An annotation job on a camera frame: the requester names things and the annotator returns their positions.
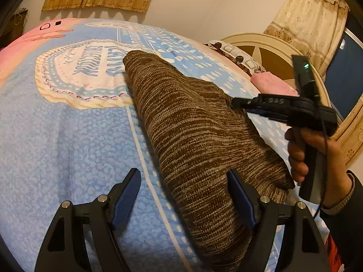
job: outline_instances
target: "dark jacket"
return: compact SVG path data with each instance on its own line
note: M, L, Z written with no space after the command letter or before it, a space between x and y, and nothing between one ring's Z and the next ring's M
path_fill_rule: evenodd
M320 212L345 266L344 272L363 271L363 186L355 175L355 188L336 215Z

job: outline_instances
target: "finger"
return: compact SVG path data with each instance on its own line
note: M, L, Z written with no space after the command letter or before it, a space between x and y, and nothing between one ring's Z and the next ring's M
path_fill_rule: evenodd
M305 153L304 151L294 142L290 141L287 145L287 150L295 160L304 161L305 160Z
M291 169L291 176L293 177L294 181L298 183L303 182L305 180L305 176L299 175L298 173L296 173L294 169Z
M316 148L320 153L325 154L326 148L323 132L303 128L301 129L301 136L307 144Z
M285 133L285 139L288 141L294 141L295 137L294 137L294 133L292 128L288 129Z
M295 160L294 158L292 158L291 156L289 156L289 162L291 165L291 168L298 174L301 176L306 176L309 172L309 168L307 167L307 165L299 160Z

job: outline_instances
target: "person's arm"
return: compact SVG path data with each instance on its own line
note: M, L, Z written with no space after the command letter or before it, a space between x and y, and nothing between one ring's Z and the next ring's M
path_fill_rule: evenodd
M304 128L301 135L307 144L326 154L321 132ZM289 140L293 179L302 182L309 170L304 163L304 151L296 144L291 129L285 137ZM329 138L327 146L327 188L320 216L331 232L346 271L355 271L351 269L363 259L363 186L353 174L347 174L339 145Z

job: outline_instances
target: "striped knit fabric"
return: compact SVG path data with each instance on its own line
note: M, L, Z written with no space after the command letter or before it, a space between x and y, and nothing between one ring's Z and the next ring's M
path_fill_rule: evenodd
M251 232L233 206L226 172L237 169L260 195L281 203L294 188L285 163L215 84L142 51L123 62L160 173L199 252L215 271L235 271Z

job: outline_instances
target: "patterned bedspread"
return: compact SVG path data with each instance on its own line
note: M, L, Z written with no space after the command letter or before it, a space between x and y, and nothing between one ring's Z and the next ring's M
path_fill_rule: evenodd
M231 96L252 98L258 90L226 58L164 29L100 19L55 22L0 52L0 234L10 251L26 272L34 271L60 203L92 201L135 167L142 173L140 192L128 224L116 234L130 269L209 271L162 186L122 59L144 50ZM250 117L288 163L287 127ZM288 202L298 199L296 193ZM317 224L326 236L324 222ZM282 234L279 226L266 271L275 268ZM86 240L93 269L100 271L89 230Z

